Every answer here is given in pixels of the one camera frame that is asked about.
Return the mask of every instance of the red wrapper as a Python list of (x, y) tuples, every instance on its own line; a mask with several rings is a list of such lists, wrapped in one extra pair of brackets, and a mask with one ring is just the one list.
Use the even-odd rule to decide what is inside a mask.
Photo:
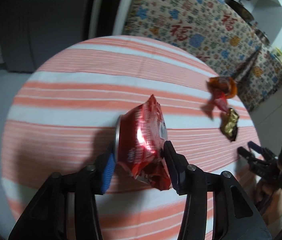
[(154, 95), (122, 115), (117, 129), (117, 163), (133, 178), (159, 190), (169, 189), (171, 180), (160, 155), (167, 129)]
[(214, 89), (213, 102), (221, 111), (228, 113), (228, 101), (226, 100), (225, 94), (220, 89)]

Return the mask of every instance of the striped tablecloth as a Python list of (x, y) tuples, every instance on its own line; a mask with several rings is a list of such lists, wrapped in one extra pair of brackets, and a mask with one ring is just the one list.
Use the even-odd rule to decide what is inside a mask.
[[(203, 112), (213, 76), (183, 50), (140, 37), (84, 41), (45, 62), (15, 96), (3, 134), (2, 183), (15, 219), (51, 172), (76, 172), (103, 153), (118, 116), (151, 94), (178, 153), (204, 171), (229, 170), (250, 185), (253, 177), (237, 165), (236, 149), (259, 143), (256, 130), (238, 97), (228, 100), (240, 114), (235, 142), (221, 134), (218, 109), (213, 120)], [(211, 238), (212, 194), (208, 199)], [(176, 239), (185, 196), (151, 189), (117, 167), (107, 194), (96, 200), (105, 239), (160, 240)]]

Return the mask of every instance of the pan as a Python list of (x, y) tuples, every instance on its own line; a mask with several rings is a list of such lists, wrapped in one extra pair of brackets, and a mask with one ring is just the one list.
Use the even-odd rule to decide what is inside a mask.
[(265, 32), (260, 31), (259, 29), (255, 29), (255, 33), (260, 39), (260, 41), (267, 47), (270, 45), (270, 41), (268, 37), (266, 36)]
[(244, 8), (243, 4), (241, 3), (241, 0), (239, 0), (239, 2), (236, 2), (235, 0), (224, 0), (224, 1), (247, 23), (254, 20), (252, 14), (246, 8)]

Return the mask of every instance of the gold wrapper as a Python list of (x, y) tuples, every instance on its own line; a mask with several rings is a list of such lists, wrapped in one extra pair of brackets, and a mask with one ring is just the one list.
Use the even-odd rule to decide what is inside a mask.
[(229, 108), (229, 113), (222, 117), (221, 132), (230, 140), (235, 141), (238, 133), (237, 123), (239, 115), (233, 108)]

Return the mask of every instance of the metal can rim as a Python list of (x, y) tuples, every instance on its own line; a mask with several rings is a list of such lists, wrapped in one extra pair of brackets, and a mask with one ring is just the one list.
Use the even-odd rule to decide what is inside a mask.
[(116, 130), (115, 130), (115, 139), (114, 139), (114, 158), (115, 158), (116, 163), (118, 159), (121, 117), (122, 115), (120, 115), (119, 118), (117, 119)]

